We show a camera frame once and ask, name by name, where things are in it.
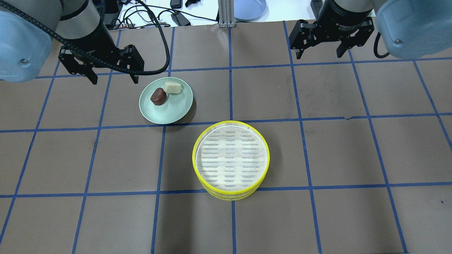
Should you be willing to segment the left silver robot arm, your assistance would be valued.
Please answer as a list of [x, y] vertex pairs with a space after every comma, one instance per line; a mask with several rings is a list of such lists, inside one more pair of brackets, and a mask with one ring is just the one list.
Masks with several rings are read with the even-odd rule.
[[[103, 14], [117, 12], [115, 0], [8, 0], [16, 7], [91, 56], [122, 68], [143, 71], [145, 62], [134, 45], [116, 47]], [[51, 37], [1, 7], [1, 79], [26, 82], [37, 77], [52, 51]]]

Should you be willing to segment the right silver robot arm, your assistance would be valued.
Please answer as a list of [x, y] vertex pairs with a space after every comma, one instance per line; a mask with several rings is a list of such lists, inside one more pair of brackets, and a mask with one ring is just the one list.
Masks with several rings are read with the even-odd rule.
[[374, 30], [374, 55], [380, 59], [420, 58], [451, 47], [450, 0], [312, 0], [310, 6], [315, 22], [298, 20], [289, 35], [297, 59], [323, 42], [340, 42], [341, 58], [365, 45]]

